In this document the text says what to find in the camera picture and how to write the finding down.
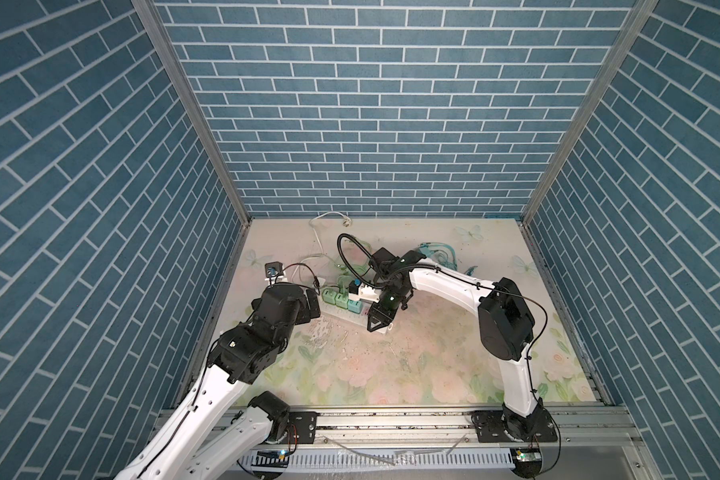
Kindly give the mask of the light green charger with prongs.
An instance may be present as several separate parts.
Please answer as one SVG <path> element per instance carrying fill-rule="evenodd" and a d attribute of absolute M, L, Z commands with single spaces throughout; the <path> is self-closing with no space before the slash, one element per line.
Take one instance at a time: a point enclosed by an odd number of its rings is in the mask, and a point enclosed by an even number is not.
<path fill-rule="evenodd" d="M 321 292 L 321 298 L 326 304 L 335 305 L 336 297 L 339 291 L 332 288 L 324 288 Z"/>

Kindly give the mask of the light green charger adapter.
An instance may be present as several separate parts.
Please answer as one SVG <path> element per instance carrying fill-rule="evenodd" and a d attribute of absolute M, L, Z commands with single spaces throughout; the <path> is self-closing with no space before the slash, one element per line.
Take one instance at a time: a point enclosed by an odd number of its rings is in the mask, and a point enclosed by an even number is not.
<path fill-rule="evenodd" d="M 335 306 L 347 310 L 349 306 L 348 296 L 344 293 L 337 293 L 335 296 Z"/>

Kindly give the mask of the white power strip colourful sockets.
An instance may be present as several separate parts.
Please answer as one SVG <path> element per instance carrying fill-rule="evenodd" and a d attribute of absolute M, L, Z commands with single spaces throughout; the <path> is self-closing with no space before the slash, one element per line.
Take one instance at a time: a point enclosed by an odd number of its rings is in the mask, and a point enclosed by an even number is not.
<path fill-rule="evenodd" d="M 329 319 L 329 320 L 336 320 L 336 321 L 343 321 L 350 323 L 352 325 L 356 325 L 360 328 L 365 329 L 367 326 L 367 316 L 368 316 L 368 310 L 369 306 L 365 303 L 363 303 L 363 309 L 361 314 L 356 314 L 353 312 L 350 312 L 348 309 L 341 309 L 336 307 L 335 305 L 326 304 L 321 296 L 319 298 L 319 305 L 321 309 L 322 316 Z"/>

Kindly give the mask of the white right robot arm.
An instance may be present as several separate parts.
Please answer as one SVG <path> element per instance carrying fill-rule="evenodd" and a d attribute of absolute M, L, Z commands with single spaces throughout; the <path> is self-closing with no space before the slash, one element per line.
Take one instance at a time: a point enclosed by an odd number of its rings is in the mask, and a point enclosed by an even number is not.
<path fill-rule="evenodd" d="M 546 424 L 546 409 L 533 384 L 531 349 L 535 319 L 516 283 L 480 280 L 446 268 L 417 250 L 396 256 L 385 248 L 371 253 L 353 235 L 337 237 L 337 251 L 355 278 L 352 301 L 369 305 L 367 330 L 391 325 L 417 291 L 433 294 L 472 313 L 483 347 L 499 361 L 504 387 L 503 422 L 508 436 L 529 442 Z"/>

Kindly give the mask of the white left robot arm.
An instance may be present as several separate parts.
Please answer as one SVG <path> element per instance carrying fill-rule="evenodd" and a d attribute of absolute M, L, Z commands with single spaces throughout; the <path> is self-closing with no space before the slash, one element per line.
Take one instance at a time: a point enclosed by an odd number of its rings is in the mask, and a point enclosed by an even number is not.
<path fill-rule="evenodd" d="M 224 332 L 203 372 L 120 479 L 217 479 L 251 449 L 287 438 L 290 407 L 271 392 L 254 397 L 219 436 L 208 436 L 229 408 L 289 343 L 295 326 L 320 317 L 315 288 L 290 282 L 267 286 L 250 317 Z"/>

